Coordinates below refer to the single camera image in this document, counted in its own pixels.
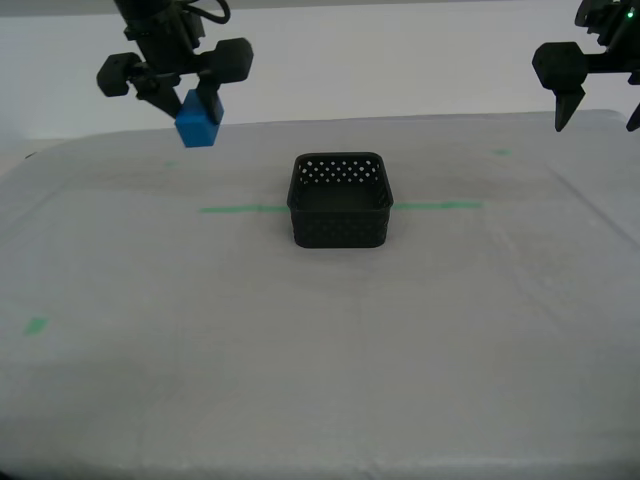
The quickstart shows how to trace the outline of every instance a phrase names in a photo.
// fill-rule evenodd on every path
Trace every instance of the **basket rim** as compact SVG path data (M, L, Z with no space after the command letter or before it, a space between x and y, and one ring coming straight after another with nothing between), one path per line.
M384 187L387 191L387 197L389 198L389 205L383 208L372 208L366 210L304 210L300 208L293 208L291 205L293 203L293 188L296 184L297 179L297 171L298 166L308 158L312 157L375 157L375 159L380 163L380 173L382 175L382 179L384 182ZM291 213L293 212L308 212L308 213L382 213L387 212L393 207L393 194L391 193L391 185L389 185L389 177L387 176L387 169L384 165L384 160L382 157L374 152L317 152L317 153L305 153L304 155L300 155L296 158L296 161L293 163L293 173L291 174L291 183L289 184L289 194L287 195L287 207Z

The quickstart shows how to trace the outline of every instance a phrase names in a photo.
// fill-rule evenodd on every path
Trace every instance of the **white table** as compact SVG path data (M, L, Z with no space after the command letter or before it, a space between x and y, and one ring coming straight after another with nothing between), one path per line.
M563 134L546 114L422 117L31 157L0 183L0 469L637 478L637 138L610 112ZM379 153L423 209L353 251L298 248L286 213L200 212L284 205L314 151Z

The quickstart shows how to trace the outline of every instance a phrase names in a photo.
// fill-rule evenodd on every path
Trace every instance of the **blue block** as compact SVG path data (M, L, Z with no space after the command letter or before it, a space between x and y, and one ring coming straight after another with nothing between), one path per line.
M222 104L219 104L220 118L224 114ZM220 125L213 123L207 115L202 102L195 90L189 90L182 109L176 117L176 128L187 148L211 147L216 141Z

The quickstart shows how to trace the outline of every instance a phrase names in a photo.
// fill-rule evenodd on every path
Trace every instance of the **perforated basket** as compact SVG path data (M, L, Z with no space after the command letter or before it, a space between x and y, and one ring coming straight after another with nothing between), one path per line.
M375 248L387 238L393 196L375 153L314 153L293 168L287 205L304 248Z

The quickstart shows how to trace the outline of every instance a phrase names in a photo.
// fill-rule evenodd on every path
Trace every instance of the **green tape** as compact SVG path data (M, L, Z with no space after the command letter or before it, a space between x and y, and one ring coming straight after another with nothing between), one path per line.
M34 317L24 329L24 334L27 336L37 335L47 327L48 323L49 320L46 318Z
M238 205L235 207L210 207L200 209L200 213L284 213L288 211L288 207L272 205Z
M482 202L432 202L432 203L398 203L394 210L458 210L482 208ZM288 213L289 207L277 205L236 205L232 207L201 208L200 213Z
M394 210L456 210L482 208L482 202L397 203Z

